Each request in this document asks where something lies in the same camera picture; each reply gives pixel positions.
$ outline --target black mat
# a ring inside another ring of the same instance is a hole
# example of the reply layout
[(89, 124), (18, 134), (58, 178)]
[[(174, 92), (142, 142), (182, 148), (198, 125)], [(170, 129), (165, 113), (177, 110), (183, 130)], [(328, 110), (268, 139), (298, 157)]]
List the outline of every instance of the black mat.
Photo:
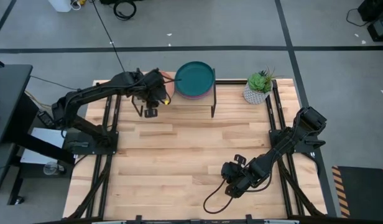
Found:
[(342, 217), (383, 221), (383, 170), (333, 167)]

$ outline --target black desk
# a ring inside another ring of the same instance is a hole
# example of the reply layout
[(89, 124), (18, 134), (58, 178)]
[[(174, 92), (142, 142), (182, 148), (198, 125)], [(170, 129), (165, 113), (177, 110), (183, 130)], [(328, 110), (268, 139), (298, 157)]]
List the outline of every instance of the black desk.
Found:
[(0, 68), (0, 167), (6, 166), (0, 169), (0, 187), (8, 165), (13, 164), (18, 146), (74, 164), (73, 154), (27, 134), (39, 110), (24, 93), (31, 70), (31, 65)]

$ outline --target stack of plates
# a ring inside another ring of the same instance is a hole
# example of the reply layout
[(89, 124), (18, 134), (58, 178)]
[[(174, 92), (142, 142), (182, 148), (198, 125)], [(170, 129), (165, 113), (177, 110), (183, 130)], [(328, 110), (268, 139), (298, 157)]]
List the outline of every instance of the stack of plates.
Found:
[(185, 98), (200, 99), (206, 96), (215, 82), (212, 68), (203, 62), (189, 62), (179, 68), (175, 76), (176, 91)]

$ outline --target white plant pot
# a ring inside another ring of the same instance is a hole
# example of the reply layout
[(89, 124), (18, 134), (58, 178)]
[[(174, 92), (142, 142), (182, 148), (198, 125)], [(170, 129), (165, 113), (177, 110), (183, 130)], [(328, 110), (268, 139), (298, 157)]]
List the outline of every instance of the white plant pot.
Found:
[(244, 87), (244, 92), (242, 93), (244, 99), (246, 99), (246, 101), (250, 104), (259, 104), (265, 102), (265, 99), (267, 98), (267, 96), (270, 95), (273, 89), (273, 82), (271, 82), (270, 84), (270, 91), (268, 91), (267, 93), (261, 93), (255, 90), (251, 90), (247, 83), (246, 87)]

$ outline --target succulent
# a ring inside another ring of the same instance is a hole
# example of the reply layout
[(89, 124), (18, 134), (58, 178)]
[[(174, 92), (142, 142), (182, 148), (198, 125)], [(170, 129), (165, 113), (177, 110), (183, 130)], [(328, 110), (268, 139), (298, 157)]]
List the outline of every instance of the succulent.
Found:
[(271, 90), (272, 79), (273, 73), (270, 73), (268, 68), (267, 70), (252, 74), (248, 78), (248, 85), (251, 90), (267, 93)]

